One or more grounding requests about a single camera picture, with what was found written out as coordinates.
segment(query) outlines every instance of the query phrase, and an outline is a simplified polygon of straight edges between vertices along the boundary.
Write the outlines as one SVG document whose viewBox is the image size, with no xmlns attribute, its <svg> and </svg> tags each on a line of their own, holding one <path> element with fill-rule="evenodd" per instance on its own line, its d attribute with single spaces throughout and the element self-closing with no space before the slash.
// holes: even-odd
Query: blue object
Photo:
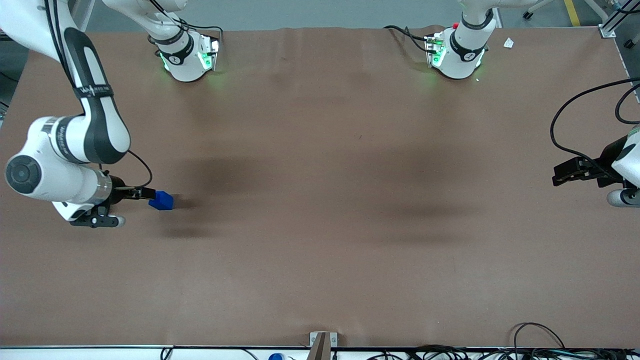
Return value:
<svg viewBox="0 0 640 360">
<path fill-rule="evenodd" d="M 149 200 L 149 206 L 158 210 L 173 210 L 173 196 L 156 190 L 156 199 Z"/>
</svg>

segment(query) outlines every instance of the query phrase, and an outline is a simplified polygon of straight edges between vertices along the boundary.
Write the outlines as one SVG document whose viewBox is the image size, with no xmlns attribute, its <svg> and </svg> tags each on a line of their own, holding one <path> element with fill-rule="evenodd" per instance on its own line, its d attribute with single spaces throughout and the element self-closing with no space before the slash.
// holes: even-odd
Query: green led light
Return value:
<svg viewBox="0 0 640 360">
<path fill-rule="evenodd" d="M 164 60 L 164 56 L 160 53 L 160 59 L 162 59 L 162 63 L 164 64 L 164 69 L 169 71 L 169 65 L 166 64 L 166 60 Z"/>
<path fill-rule="evenodd" d="M 198 52 L 198 56 L 200 57 L 200 62 L 202 63 L 202 67 L 205 70 L 211 69 L 211 56 L 207 55 L 206 53 L 203 54 L 200 51 Z"/>
</svg>

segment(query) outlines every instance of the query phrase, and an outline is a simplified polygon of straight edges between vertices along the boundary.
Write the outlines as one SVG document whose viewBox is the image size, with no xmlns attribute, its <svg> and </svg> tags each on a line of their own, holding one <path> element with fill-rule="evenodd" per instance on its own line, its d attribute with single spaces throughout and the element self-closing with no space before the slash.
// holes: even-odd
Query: white robotic arm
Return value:
<svg viewBox="0 0 640 360">
<path fill-rule="evenodd" d="M 7 163 L 7 183 L 27 197 L 53 202 L 72 225 L 122 226 L 124 219 L 109 215 L 109 205 L 154 194 L 86 165 L 116 163 L 131 143 L 91 40 L 77 29 L 63 0 L 0 0 L 0 27 L 60 62 L 84 109 L 82 115 L 35 120 L 22 150 Z"/>
<path fill-rule="evenodd" d="M 194 81 L 214 70 L 219 39 L 202 35 L 173 12 L 187 0 L 102 0 L 108 7 L 137 22 L 160 50 L 164 67 L 179 81 Z"/>
<path fill-rule="evenodd" d="M 537 0 L 458 0 L 462 19 L 457 28 L 447 28 L 427 39 L 429 64 L 453 79 L 469 77 L 485 52 L 496 26 L 492 8 L 530 6 Z"/>
</svg>

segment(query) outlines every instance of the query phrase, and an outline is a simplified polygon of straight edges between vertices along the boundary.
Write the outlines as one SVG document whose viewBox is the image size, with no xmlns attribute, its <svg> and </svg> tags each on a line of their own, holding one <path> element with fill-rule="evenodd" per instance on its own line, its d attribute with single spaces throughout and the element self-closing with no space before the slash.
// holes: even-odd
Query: cable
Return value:
<svg viewBox="0 0 640 360">
<path fill-rule="evenodd" d="M 144 188 L 146 185 L 149 185 L 151 183 L 151 181 L 154 179 L 154 173 L 151 171 L 151 168 L 149 168 L 149 165 L 147 165 L 147 163 L 145 163 L 144 160 L 142 160 L 141 157 L 139 157 L 135 152 L 131 151 L 131 150 L 127 150 L 127 152 L 133 156 L 135 156 L 136 159 L 138 159 L 138 161 L 140 161 L 142 163 L 142 165 L 145 166 L 145 168 L 147 168 L 147 171 L 149 172 L 149 180 L 140 185 L 140 186 L 134 186 L 134 188 Z"/>
<path fill-rule="evenodd" d="M 399 32 L 401 32 L 402 34 L 404 34 L 406 37 L 413 37 L 416 40 L 424 40 L 424 38 L 421 38 L 417 35 L 413 35 L 411 33 L 408 33 L 405 31 L 405 29 L 400 28 L 399 26 L 395 26 L 395 25 L 387 25 L 385 26 L 383 29 L 393 29 L 393 30 L 397 30 Z"/>
<path fill-rule="evenodd" d="M 618 121 L 620 121 L 623 124 L 627 124 L 627 125 L 640 124 L 640 121 L 629 121 L 629 120 L 623 119 L 620 116 L 620 106 L 622 106 L 622 103 L 625 102 L 625 100 L 627 99 L 627 96 L 629 96 L 632 92 L 634 92 L 638 88 L 640 88 L 640 84 L 633 86 L 631 89 L 627 90 L 627 92 L 625 92 L 624 95 L 622 95 L 622 97 L 620 98 L 620 100 L 618 100 L 618 103 L 616 104 L 616 119 L 618 119 Z"/>
<path fill-rule="evenodd" d="M 245 348 L 244 348 L 244 349 L 242 349 L 242 351 L 244 351 L 244 352 L 246 352 L 247 354 L 251 355 L 251 357 L 253 358 L 253 360 L 260 360 L 260 359 L 258 359 L 258 357 L 257 357 L 253 352 L 250 352 L 249 350 L 247 350 L 247 349 L 245 349 Z"/>
<path fill-rule="evenodd" d="M 395 25 L 387 25 L 384 27 L 384 29 L 392 29 L 392 30 L 398 30 L 400 33 L 402 33 L 404 36 L 409 37 L 411 39 L 411 41 L 413 42 L 413 44 L 420 50 L 424 51 L 425 53 L 429 53 L 429 54 L 435 54 L 436 51 L 434 50 L 428 50 L 422 46 L 420 46 L 420 44 L 418 44 L 418 42 L 416 40 L 421 40 L 424 41 L 424 37 L 419 37 L 417 35 L 411 34 L 411 31 L 409 31 L 409 27 L 406 26 L 404 28 L 404 30 L 402 30 L 401 28 L 395 26 Z"/>
<path fill-rule="evenodd" d="M 13 79 L 11 76 L 5 74 L 4 72 L 0 71 L 0 75 L 2 75 L 2 77 L 7 78 L 7 79 L 9 79 L 11 81 L 15 81 L 16 83 L 18 82 L 16 79 Z"/>
<path fill-rule="evenodd" d="M 176 26 L 178 26 L 183 31 L 195 30 L 195 29 L 218 29 L 220 31 L 220 38 L 222 38 L 222 33 L 224 31 L 219 26 L 197 26 L 197 25 L 193 25 L 186 22 L 184 19 L 181 19 L 180 17 L 178 19 L 174 19 L 173 17 L 169 16 L 169 14 L 162 7 L 162 5 L 160 5 L 156 0 L 149 0 L 149 2 L 164 16 L 171 19 L 171 21 L 173 21 L 173 23 L 176 24 Z"/>
<path fill-rule="evenodd" d="M 619 12 L 619 13 L 625 14 L 625 15 L 633 15 L 633 14 L 635 14 L 635 13 L 640 13 L 640 9 L 638 9 L 638 10 L 631 10 L 631 11 L 618 9 L 618 10 L 616 10 L 616 11 L 617 11 L 617 12 Z"/>
<path fill-rule="evenodd" d="M 51 11 L 51 5 L 49 3 L 49 0 L 45 0 L 44 6 L 45 6 L 45 13 L 47 13 L 47 23 L 49 25 L 49 31 L 51 32 L 51 40 L 53 41 L 53 46 L 56 48 L 56 53 L 58 54 L 60 65 L 62 65 L 62 69 L 65 71 L 65 75 L 67 75 L 67 79 L 69 80 L 71 85 L 73 85 L 74 82 L 71 78 L 71 73 L 68 69 L 67 56 L 64 53 L 64 47 L 61 44 L 62 37 L 60 36 L 60 20 L 58 18 L 58 2 L 57 1 L 53 2 L 53 13 Z M 57 31 L 54 29 L 54 19 L 58 27 Z"/>
<path fill-rule="evenodd" d="M 633 81 L 640 81 L 640 78 L 631 78 L 631 79 L 626 79 L 626 80 L 618 80 L 618 81 L 613 81 L 612 83 L 606 83 L 604 85 L 600 85 L 600 86 L 596 86 L 594 88 L 590 88 L 589 90 L 585 90 L 575 96 L 573 96 L 571 99 L 569 99 L 568 101 L 566 101 L 561 107 L 560 109 L 557 111 L 556 115 L 554 116 L 554 119 L 551 121 L 551 127 L 549 129 L 549 133 L 551 135 L 551 142 L 554 144 L 555 147 L 557 147 L 558 149 L 562 150 L 562 151 L 566 151 L 569 152 L 570 154 L 574 154 L 577 156 L 580 156 L 582 158 L 584 158 L 585 160 L 587 160 L 588 162 L 590 162 L 595 168 L 597 168 L 598 170 L 600 170 L 603 174 L 605 174 L 606 176 L 609 176 L 611 179 L 615 179 L 617 181 L 622 181 L 622 178 L 619 176 L 613 176 L 609 171 L 607 171 L 606 169 L 604 169 L 603 167 L 600 166 L 600 164 L 598 164 L 594 159 L 590 158 L 589 156 L 573 150 L 573 149 L 569 149 L 568 147 L 562 146 L 560 145 L 557 141 L 556 141 L 556 134 L 555 134 L 555 128 L 556 128 L 556 122 L 558 120 L 558 117 L 560 117 L 560 114 L 562 113 L 562 111 L 569 106 L 569 104 L 571 104 L 574 100 L 578 99 L 579 97 L 589 94 L 591 92 L 595 92 L 604 88 L 608 88 L 611 86 L 615 86 L 615 85 L 620 85 L 620 84 L 624 84 L 624 83 L 630 83 Z"/>
<path fill-rule="evenodd" d="M 385 357 L 385 360 L 387 360 L 390 357 L 392 359 L 395 359 L 395 360 L 405 360 L 402 357 L 399 357 L 398 355 L 394 355 L 394 354 L 388 353 L 386 351 L 383 351 L 382 354 L 380 354 L 380 355 L 372 356 L 372 357 L 368 358 L 367 360 L 376 360 L 377 358 L 382 357 L 382 356 Z"/>
<path fill-rule="evenodd" d="M 529 325 L 533 325 L 533 326 L 537 326 L 537 327 L 541 327 L 542 329 L 547 330 L 548 332 L 551 332 L 557 339 L 557 342 L 560 344 L 560 346 L 562 346 L 562 348 L 565 348 L 564 346 L 564 342 L 562 341 L 562 339 L 560 338 L 560 336 L 558 336 L 558 334 L 556 334 L 553 330 L 549 329 L 547 326 L 542 325 L 541 323 L 537 323 L 537 322 L 525 322 L 522 323 L 519 328 L 516 330 L 516 332 L 513 334 L 513 351 L 515 352 L 516 355 L 516 360 L 518 360 L 518 333 L 524 329 L 525 327 L 529 326 Z"/>
<path fill-rule="evenodd" d="M 160 360 L 168 360 L 169 357 L 171 356 L 172 352 L 173 352 L 173 348 L 172 347 L 163 348 L 162 351 L 160 351 Z"/>
</svg>

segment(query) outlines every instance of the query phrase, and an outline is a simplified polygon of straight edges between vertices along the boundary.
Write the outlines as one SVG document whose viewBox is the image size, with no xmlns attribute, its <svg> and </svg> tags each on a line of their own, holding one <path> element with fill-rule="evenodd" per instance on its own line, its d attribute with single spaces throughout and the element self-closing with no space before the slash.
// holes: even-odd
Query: table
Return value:
<svg viewBox="0 0 640 360">
<path fill-rule="evenodd" d="M 322 329 L 341 345 L 509 345 L 522 321 L 570 347 L 640 341 L 638 211 L 551 182 L 572 157 L 550 143 L 553 114 L 626 76 L 597 29 L 497 29 L 462 81 L 382 29 L 225 33 L 220 72 L 195 83 L 144 33 L 90 37 L 178 209 L 122 202 L 125 227 L 80 229 L 0 182 L 3 345 L 297 345 Z M 597 156 L 629 130 L 613 116 L 626 89 L 577 101 L 558 140 Z M 30 54 L 0 162 L 34 119 L 79 111 L 59 65 Z M 108 169 L 147 176 L 129 156 Z"/>
</svg>

